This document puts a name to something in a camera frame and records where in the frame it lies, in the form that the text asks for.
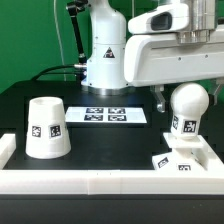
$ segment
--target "white ball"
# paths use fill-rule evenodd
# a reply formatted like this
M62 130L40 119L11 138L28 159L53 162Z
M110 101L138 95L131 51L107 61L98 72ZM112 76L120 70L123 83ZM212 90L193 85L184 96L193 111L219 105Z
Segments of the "white ball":
M196 83L185 83L178 86L171 96L171 107L174 114L197 118L205 113L209 105L206 90Z

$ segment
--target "cable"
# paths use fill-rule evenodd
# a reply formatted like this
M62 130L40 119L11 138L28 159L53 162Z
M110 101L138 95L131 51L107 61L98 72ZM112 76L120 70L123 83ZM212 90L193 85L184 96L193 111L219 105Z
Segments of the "cable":
M74 65L60 65L60 66L55 66L55 67L44 69L43 71L41 71L37 75L35 75L33 78L31 78L31 80L36 81L39 77L41 77L42 75L48 74L48 72L50 72L50 71L55 71L58 69L65 69L65 68L74 68Z
M60 29L59 29L59 25L58 25L57 0L54 0L54 22L55 22L55 27L56 27L57 37L58 37L58 43L59 43L59 48L60 48L61 61L62 61L62 65L64 66L65 65L64 49L63 49Z

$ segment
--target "white cup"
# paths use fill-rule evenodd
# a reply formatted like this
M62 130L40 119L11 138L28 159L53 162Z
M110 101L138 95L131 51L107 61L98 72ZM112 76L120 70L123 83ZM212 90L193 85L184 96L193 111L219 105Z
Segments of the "white cup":
M71 150L63 101L57 97L30 100L26 153L38 159L53 159Z

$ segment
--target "black cable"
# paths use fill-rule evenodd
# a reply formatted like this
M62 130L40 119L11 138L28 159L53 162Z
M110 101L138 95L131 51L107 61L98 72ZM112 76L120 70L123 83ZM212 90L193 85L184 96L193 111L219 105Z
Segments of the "black cable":
M55 66L55 67L44 69L43 71L41 71L40 73L35 75L33 78L31 78L31 80L35 81L38 78L40 78L42 75L48 74L48 72L50 72L50 71L54 71L54 70L58 70L58 69L65 69L65 68L74 68L74 65L60 65L60 66Z

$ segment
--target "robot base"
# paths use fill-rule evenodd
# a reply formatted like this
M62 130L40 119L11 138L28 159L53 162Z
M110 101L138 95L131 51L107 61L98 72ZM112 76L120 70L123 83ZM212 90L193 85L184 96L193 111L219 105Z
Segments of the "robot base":
M200 172L223 168L222 161L202 136L183 140L164 133L164 137L172 152L153 156L155 170Z
M132 86L127 86L120 89L103 89L103 88L95 88L87 85L82 85L82 90L85 92L90 92L103 96L118 96L126 93L134 92L135 88Z

